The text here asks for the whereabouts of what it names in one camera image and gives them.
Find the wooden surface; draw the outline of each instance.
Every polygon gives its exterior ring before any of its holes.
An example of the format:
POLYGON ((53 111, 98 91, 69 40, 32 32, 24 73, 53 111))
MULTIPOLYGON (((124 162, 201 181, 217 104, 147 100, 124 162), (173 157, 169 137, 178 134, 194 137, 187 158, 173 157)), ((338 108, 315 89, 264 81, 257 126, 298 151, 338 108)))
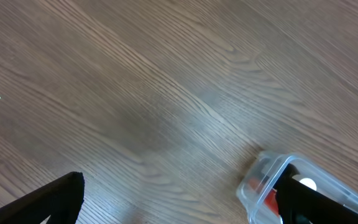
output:
POLYGON ((358 191, 358 0, 0 0, 0 207, 75 170, 78 223, 247 223, 263 149, 358 191))

